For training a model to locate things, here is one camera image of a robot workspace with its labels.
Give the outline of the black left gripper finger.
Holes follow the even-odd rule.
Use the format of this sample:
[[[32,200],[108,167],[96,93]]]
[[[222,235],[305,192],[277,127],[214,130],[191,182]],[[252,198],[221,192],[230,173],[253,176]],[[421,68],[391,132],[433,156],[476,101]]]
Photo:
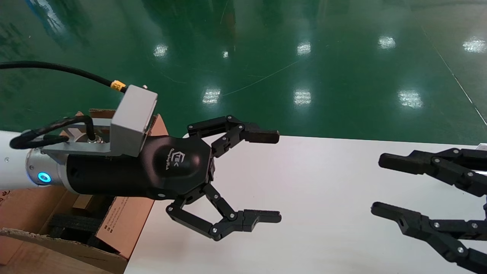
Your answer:
[[[206,138],[223,134],[212,145],[212,157],[219,158],[242,141],[250,143],[276,144],[280,133],[276,130],[264,130],[256,123],[245,123],[235,116],[221,116],[187,126],[190,137]]]
[[[219,222],[212,224],[184,210],[189,201],[195,201],[190,196],[176,198],[167,206],[166,212],[173,221],[214,241],[220,241],[232,232],[252,232],[258,223],[279,223],[282,220],[280,212],[275,210],[233,210],[211,184],[198,189],[197,197],[202,196],[206,196],[221,215]]]

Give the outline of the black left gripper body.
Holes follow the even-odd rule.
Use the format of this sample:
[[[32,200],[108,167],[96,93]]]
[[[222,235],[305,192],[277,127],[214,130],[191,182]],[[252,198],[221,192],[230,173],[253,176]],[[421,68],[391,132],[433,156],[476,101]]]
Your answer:
[[[211,159],[198,137],[150,136],[137,157],[69,155],[67,178],[79,194],[175,200],[208,182]]]

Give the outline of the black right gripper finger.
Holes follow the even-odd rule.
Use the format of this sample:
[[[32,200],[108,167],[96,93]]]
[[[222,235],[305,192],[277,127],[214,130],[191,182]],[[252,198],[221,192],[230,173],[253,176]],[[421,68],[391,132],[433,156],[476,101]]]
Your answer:
[[[428,216],[382,202],[371,213],[397,223],[404,236],[428,243],[444,260],[476,274],[487,272],[487,255],[461,240],[486,241],[486,220],[431,220]]]
[[[461,191],[482,197],[487,194],[486,151],[451,148],[438,153],[412,151],[408,156],[382,154],[379,166],[414,175],[429,175]]]

